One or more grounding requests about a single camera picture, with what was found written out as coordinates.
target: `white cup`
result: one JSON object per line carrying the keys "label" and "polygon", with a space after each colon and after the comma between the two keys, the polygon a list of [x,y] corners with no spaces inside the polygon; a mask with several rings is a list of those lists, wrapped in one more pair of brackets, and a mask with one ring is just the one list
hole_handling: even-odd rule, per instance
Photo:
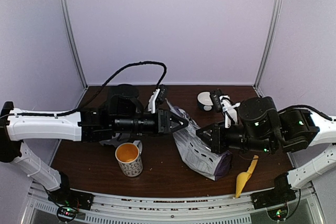
{"label": "white cup", "polygon": [[119,166],[126,176],[135,177],[142,172],[142,142],[140,140],[135,140],[133,143],[121,144],[115,152]]}

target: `brown tabletop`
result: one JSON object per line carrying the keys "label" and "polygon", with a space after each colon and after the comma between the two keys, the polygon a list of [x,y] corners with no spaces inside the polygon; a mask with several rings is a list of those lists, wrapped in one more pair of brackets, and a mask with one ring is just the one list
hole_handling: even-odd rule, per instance
{"label": "brown tabletop", "polygon": [[[221,88],[234,102],[255,97],[252,87],[246,86],[169,86],[168,100],[178,105],[203,127],[222,121],[223,117],[215,112],[203,112],[197,107],[196,97],[202,91]],[[83,102],[97,90],[90,87]],[[154,86],[140,86],[140,100],[146,104]],[[107,88],[90,104],[99,106],[107,97]],[[250,161],[234,154],[233,167],[229,174],[218,181],[212,181],[190,170],[181,160],[172,135],[161,137],[142,137],[142,160],[144,170],[136,178],[123,175],[114,156],[113,146],[99,143],[76,143],[62,141],[52,167],[69,176],[74,189],[103,194],[134,197],[195,197],[216,196],[235,193],[236,177],[248,169]],[[244,157],[251,158],[249,152]],[[257,153],[259,161],[247,182],[244,191],[254,191],[274,186],[273,179],[290,169],[287,154],[280,150],[275,155]]]}

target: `white wall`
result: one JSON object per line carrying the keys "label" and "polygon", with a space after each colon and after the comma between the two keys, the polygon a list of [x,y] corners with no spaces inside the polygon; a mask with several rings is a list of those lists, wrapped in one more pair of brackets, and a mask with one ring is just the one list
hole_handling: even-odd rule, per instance
{"label": "white wall", "polygon": [[[274,0],[68,0],[89,84],[141,60],[167,64],[170,84],[253,84]],[[159,67],[114,83],[154,84]]]}
{"label": "white wall", "polygon": [[[14,101],[27,110],[74,108],[82,87],[77,76],[59,0],[0,0],[0,106]],[[49,162],[56,140],[27,141]],[[1,223],[19,223],[31,180],[0,163]]]}
{"label": "white wall", "polygon": [[[278,109],[308,104],[336,115],[336,0],[283,0],[261,90]],[[301,165],[322,147],[295,153]],[[334,224],[336,170],[313,181],[327,223]]]}

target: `yellow utensil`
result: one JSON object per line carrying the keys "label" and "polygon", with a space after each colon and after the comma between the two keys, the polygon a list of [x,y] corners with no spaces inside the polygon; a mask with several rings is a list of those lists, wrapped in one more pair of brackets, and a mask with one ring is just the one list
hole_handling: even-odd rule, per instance
{"label": "yellow utensil", "polygon": [[254,169],[256,168],[258,162],[258,156],[254,155],[253,160],[251,162],[250,167],[247,172],[239,173],[236,180],[236,198],[239,198],[241,195],[243,188],[246,185],[246,182],[251,178]]}

